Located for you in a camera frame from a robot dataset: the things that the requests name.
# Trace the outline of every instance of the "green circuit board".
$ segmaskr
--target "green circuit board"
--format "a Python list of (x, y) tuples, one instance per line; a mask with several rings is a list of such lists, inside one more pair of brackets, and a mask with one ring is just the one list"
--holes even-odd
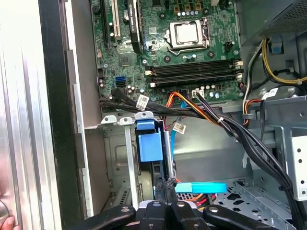
[[(221, 10), (219, 6), (211, 6), (211, 0), (181, 0), (180, 16), (174, 12), (174, 7), (178, 2), (168, 1), (169, 6), (165, 6), (164, 0), (160, 0), (159, 6), (153, 6), (156, 0), (142, 0), (142, 24), (143, 24), (143, 54), (136, 54), (130, 43), (130, 26), (125, 22), (124, 13), (127, 9), (125, 0), (118, 0), (118, 14), (120, 22), (121, 39), (110, 38), (110, 47), (104, 44), (103, 18), (100, 14), (93, 13), (94, 42), (96, 48), (97, 68), (104, 75), (104, 86), (99, 87), (101, 96), (108, 98), (111, 90), (116, 87), (115, 77), (125, 76), (127, 83), (124, 92), (134, 100), (137, 100), (142, 93), (149, 96), (152, 101), (165, 104), (168, 98), (167, 92), (180, 91), (182, 89), (190, 92), (197, 88), (203, 88), (204, 96), (208, 101), (236, 100), (241, 98), (237, 80), (211, 83), (189, 84), (182, 86), (172, 86), (164, 88), (151, 88), (146, 82), (145, 66), (167, 66), (187, 63), (186, 57), (196, 55), (196, 58), (189, 62), (210, 62), (227, 59), (240, 59), (240, 48), (237, 37), (235, 7), (231, 3), (229, 7)], [(112, 6), (110, 1), (106, 1), (106, 19), (108, 23), (113, 22)], [(196, 3), (201, 4), (201, 9), (195, 9)], [(92, 7), (100, 7), (101, 0), (92, 0)], [(189, 15), (182, 16), (186, 5), (190, 5)], [(182, 52), (178, 56), (171, 54), (168, 44), (165, 41), (165, 32), (169, 29), (170, 23), (182, 22), (186, 20), (197, 20), (206, 18), (208, 21), (210, 46), (207, 49), (192, 50)], [(229, 52), (225, 51), (225, 43), (234, 42)], [(166, 62), (165, 57), (169, 56), (170, 61)]]

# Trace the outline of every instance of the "black ram slot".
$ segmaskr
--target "black ram slot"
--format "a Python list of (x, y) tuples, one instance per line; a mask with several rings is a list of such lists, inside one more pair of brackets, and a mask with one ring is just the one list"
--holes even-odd
[(181, 74), (202, 73), (212, 71), (222, 71), (233, 69), (234, 61), (213, 61), (213, 62), (200, 62), (200, 63), (188, 63), (181, 65), (151, 67), (152, 76), (177, 76)]
[(102, 18), (102, 26), (104, 29), (104, 43), (105, 46), (110, 48), (110, 38), (109, 38), (109, 23), (107, 21), (107, 13), (106, 13), (106, 3), (105, 0), (100, 0), (101, 5), (101, 18)]
[(178, 85), (191, 85), (195, 83), (206, 83), (215, 81), (228, 81), (236, 79), (235, 71), (227, 71), (222, 73), (199, 73), (177, 77), (161, 77), (152, 78), (151, 82), (155, 83), (155, 87), (168, 87)]

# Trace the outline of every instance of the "ram slot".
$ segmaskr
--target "ram slot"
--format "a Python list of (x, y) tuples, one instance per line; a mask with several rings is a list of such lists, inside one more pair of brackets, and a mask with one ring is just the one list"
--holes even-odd
[(191, 85), (197, 83), (229, 81), (235, 80), (238, 73), (236, 71), (227, 71), (219, 73), (199, 73), (177, 77), (155, 77), (151, 79), (150, 86), (154, 87), (169, 87), (179, 85)]
[(102, 18), (102, 26), (104, 29), (104, 43), (105, 46), (109, 49), (110, 48), (110, 38), (109, 38), (109, 27), (107, 21), (107, 12), (106, 12), (106, 3), (105, 0), (100, 0), (101, 5), (101, 18)]
[(111, 2), (112, 2), (114, 37), (116, 40), (121, 40), (117, 0), (112, 0)]
[(188, 63), (161, 67), (149, 67), (146, 75), (152, 76), (177, 76), (182, 74), (203, 73), (234, 69), (236, 62), (231, 60), (213, 61), (202, 63)]

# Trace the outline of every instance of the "capacitor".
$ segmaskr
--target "capacitor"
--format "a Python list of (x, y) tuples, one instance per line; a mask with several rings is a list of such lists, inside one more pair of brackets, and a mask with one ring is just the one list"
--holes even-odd
[(124, 20), (124, 22), (128, 22), (128, 21), (129, 21), (128, 10), (125, 10), (125, 11), (124, 11), (123, 20)]

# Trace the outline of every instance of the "black clamp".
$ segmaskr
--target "black clamp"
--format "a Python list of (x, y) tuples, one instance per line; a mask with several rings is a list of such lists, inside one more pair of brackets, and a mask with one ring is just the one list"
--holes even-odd
[(278, 187), (280, 191), (291, 191), (292, 186), (284, 187), (284, 186), (279, 186)]
[(82, 220), (68, 230), (113, 229), (135, 220), (136, 211), (130, 205), (117, 205), (86, 220)]
[(273, 74), (275, 76), (278, 76), (280, 73), (286, 73), (286, 74), (290, 74), (291, 70), (290, 69), (282, 69), (282, 70), (274, 70)]
[(255, 118), (255, 116), (254, 116), (253, 114), (243, 114), (243, 115), (242, 115), (242, 118), (243, 118), (244, 120), (252, 120), (252, 119)]

